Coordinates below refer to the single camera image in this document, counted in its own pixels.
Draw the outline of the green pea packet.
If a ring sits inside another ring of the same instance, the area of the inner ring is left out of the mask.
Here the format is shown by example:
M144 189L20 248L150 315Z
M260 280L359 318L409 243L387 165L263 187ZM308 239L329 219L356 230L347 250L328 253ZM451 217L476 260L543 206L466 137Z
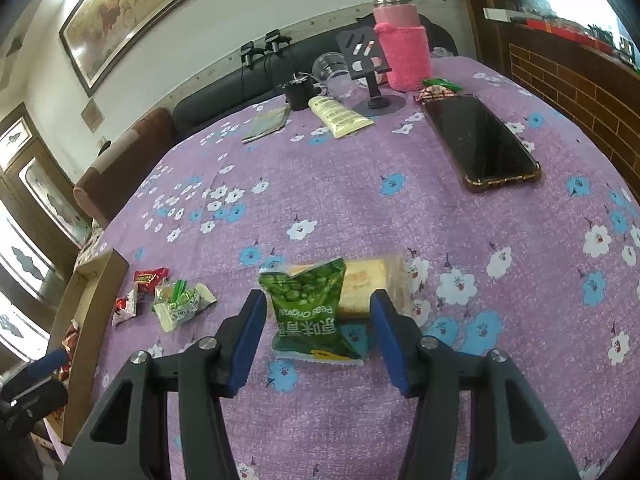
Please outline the green pea packet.
M280 360L335 365L362 363L341 331L337 310L346 263L337 258L291 274L262 272L259 284L270 298L277 322L271 349Z

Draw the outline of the clear yellow cake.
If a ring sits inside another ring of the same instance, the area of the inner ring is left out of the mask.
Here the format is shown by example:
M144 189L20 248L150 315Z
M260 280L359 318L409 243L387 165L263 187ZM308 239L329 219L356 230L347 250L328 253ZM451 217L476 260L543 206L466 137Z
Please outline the clear yellow cake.
M384 289L397 312L411 313L412 300L405 260L398 254L375 258L346 259L341 299L337 307L339 320L364 320L370 315L370 297Z

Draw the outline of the cardboard box tray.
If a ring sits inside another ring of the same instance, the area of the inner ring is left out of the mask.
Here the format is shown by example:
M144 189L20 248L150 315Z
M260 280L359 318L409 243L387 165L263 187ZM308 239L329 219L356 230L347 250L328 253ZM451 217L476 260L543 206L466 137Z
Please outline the cardboard box tray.
M77 323L79 327L67 382L68 403L61 417L47 417L52 430L66 445L74 443L91 413L96 363L128 268L128 262L113 249L78 266L58 306L48 348L53 350L62 344L70 324Z

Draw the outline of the purple floral tablecloth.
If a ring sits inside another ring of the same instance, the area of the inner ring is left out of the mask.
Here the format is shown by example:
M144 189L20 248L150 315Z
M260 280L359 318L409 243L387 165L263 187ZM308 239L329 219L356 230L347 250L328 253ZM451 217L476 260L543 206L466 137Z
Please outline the purple floral tablecloth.
M248 106L171 148L142 174L97 252L167 268L217 298L164 333L149 309L104 336L92 393L130 354L170 356L239 310L279 263L397 256L419 326L458 350L513 356L580 476L601 478L639 416L639 157L613 99L548 91L470 58L438 76L482 100L540 162L530 185L472 193L415 102L334 138L305 110L251 144Z

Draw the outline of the small green booklet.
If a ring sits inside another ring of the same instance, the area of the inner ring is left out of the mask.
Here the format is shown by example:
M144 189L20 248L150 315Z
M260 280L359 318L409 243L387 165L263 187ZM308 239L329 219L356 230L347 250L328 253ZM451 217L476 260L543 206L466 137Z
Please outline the small green booklet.
M252 130L248 136L244 136L242 139L243 144L249 144L255 142L265 136L270 136L279 130L281 130L288 122L288 116L290 116L291 107L288 105L270 110L266 114L258 115L252 121Z

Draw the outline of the cream lotion tube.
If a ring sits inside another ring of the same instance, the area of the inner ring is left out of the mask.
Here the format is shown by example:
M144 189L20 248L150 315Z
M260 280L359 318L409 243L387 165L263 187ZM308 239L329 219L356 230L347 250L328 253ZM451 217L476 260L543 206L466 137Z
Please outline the cream lotion tube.
M374 121L327 96L314 96L308 101L311 111L329 128L334 139L372 126Z

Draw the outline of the black small cup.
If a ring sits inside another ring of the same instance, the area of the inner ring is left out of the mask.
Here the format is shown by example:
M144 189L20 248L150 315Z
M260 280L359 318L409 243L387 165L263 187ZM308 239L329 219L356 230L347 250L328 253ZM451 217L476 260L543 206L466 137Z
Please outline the black small cup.
M294 74L290 81L282 84L282 91L292 112L300 112L309 107L309 100L318 96L322 87L314 81L314 77L311 75Z

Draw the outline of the black smartphone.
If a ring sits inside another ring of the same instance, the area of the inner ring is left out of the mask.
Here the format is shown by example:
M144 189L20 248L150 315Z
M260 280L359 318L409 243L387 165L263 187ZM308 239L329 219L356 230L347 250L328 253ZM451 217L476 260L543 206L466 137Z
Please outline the black smartphone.
M475 96L425 102L422 108L470 191L481 193L540 179L540 163Z

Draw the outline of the black sofa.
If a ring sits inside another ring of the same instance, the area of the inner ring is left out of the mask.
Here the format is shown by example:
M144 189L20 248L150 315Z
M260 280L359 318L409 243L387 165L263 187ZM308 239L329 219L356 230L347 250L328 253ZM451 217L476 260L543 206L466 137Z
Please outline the black sofa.
M250 104L280 96L282 86L294 74L309 73L320 55L340 50L336 41L340 32L373 25L373 15L368 14L354 24L294 42L278 53L268 53L252 66L243 66L192 93L172 112L176 140L186 140Z

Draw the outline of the clear plastic cup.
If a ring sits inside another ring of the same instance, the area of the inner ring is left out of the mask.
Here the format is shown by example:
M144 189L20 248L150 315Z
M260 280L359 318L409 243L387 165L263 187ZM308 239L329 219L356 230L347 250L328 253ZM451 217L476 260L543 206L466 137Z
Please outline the clear plastic cup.
M352 96L355 84L340 52L326 52L318 56L312 64L311 73L329 98L344 101Z

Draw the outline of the black clips on sofa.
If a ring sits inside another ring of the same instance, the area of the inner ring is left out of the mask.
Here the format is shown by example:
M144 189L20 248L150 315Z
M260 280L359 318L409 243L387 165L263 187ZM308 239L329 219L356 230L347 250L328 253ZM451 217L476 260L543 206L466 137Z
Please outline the black clips on sofa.
M265 34L262 47L257 47L254 41L247 41L246 44L242 44L240 47L241 66L252 68L254 59L258 56L267 56L270 53L279 55L283 48L288 47L290 44L292 44L290 36L284 36L279 29L273 29Z

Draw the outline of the small candies by phone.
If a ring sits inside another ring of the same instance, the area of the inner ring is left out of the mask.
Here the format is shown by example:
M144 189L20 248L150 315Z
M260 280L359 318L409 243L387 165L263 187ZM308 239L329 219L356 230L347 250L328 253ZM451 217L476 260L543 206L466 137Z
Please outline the small candies by phone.
M460 84L445 78L427 78L422 80L422 88L414 96L418 103L427 103L451 99L458 96L463 91Z

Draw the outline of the pink sleeved bottle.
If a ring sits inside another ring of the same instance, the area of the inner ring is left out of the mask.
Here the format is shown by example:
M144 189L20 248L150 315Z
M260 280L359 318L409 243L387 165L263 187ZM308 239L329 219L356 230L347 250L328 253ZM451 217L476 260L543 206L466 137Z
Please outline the pink sleeved bottle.
M418 91L432 76L430 47L412 0L373 0L376 34L390 71L388 84L397 91Z

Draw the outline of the wooden brick-pattern cabinet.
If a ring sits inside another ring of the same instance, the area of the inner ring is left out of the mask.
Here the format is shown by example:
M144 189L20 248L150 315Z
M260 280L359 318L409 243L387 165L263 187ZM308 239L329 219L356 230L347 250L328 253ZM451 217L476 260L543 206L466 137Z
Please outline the wooden brick-pattern cabinet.
M521 24L480 21L478 57L578 125L639 194L639 77L604 53Z

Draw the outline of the framed wall painting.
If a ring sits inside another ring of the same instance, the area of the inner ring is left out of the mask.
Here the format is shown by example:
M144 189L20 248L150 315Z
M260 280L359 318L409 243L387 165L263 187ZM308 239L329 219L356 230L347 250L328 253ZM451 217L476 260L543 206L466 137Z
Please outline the framed wall painting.
M58 36L87 96L157 22L186 0L78 0Z

